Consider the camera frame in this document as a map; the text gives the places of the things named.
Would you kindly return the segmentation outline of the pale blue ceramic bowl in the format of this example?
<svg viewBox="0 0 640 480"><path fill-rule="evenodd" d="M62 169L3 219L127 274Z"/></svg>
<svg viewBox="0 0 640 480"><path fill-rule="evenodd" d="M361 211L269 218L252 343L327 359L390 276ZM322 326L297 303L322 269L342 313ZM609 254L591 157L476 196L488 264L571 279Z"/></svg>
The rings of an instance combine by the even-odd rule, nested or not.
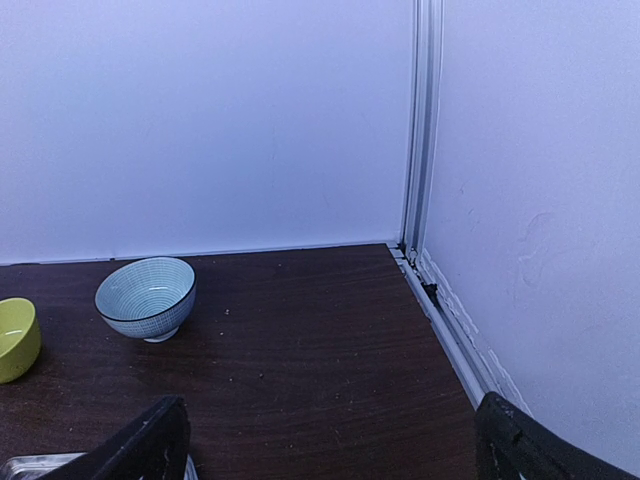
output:
<svg viewBox="0 0 640 480"><path fill-rule="evenodd" d="M148 343L173 337L191 314L197 277L186 261L152 257L129 263L97 288L94 305L116 332Z"/></svg>

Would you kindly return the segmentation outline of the bear print tin lid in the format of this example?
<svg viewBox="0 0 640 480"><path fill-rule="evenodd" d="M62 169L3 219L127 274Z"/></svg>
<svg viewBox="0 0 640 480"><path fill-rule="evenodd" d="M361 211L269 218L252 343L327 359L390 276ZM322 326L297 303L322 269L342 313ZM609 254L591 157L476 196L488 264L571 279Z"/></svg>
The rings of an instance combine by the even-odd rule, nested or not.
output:
<svg viewBox="0 0 640 480"><path fill-rule="evenodd" d="M189 456L171 462L167 451L116 455L105 462L93 454L12 457L1 466L2 479L198 479Z"/></svg>

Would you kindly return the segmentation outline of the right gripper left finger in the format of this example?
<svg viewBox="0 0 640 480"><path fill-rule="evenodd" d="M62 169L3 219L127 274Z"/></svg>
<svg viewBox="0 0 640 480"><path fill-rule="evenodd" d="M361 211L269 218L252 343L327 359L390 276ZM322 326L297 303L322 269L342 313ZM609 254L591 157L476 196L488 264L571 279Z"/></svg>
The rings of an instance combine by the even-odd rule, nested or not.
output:
<svg viewBox="0 0 640 480"><path fill-rule="evenodd" d="M91 452L91 479L182 479L191 426L185 401L165 396Z"/></svg>

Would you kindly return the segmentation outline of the right side table rail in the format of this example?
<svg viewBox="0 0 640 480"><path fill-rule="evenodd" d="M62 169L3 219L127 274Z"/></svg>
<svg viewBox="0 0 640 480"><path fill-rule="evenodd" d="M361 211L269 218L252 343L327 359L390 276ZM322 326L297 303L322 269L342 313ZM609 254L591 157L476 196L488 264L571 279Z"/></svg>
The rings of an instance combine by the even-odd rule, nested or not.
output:
<svg viewBox="0 0 640 480"><path fill-rule="evenodd" d="M473 407L495 391L526 414L531 410L495 352L484 342L473 321L428 256L387 245L451 363Z"/></svg>

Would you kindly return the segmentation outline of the right aluminium frame post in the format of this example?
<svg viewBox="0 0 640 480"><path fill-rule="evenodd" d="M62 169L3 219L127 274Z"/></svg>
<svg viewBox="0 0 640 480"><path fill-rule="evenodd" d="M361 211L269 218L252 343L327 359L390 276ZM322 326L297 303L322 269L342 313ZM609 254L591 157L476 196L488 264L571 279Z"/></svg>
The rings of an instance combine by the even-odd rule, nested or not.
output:
<svg viewBox="0 0 640 480"><path fill-rule="evenodd" d="M423 249L437 140L444 3L416 1L412 48L408 170L399 249L415 264Z"/></svg>

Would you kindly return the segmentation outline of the lime green bowl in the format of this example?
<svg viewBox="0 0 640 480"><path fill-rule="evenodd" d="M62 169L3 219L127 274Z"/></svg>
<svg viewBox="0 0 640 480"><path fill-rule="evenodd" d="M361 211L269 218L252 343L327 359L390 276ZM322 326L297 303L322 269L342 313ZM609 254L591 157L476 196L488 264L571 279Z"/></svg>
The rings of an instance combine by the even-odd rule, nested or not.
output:
<svg viewBox="0 0 640 480"><path fill-rule="evenodd" d="M1 301L1 383L24 375L36 362L42 346L34 304L20 297Z"/></svg>

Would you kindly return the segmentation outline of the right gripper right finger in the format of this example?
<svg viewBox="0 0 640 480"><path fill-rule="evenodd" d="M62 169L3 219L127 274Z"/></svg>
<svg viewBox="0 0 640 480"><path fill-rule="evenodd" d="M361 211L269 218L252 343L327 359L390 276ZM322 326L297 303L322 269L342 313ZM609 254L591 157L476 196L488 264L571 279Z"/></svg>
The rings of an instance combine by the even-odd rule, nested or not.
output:
<svg viewBox="0 0 640 480"><path fill-rule="evenodd" d="M496 392L474 416L479 479L633 479L566 442Z"/></svg>

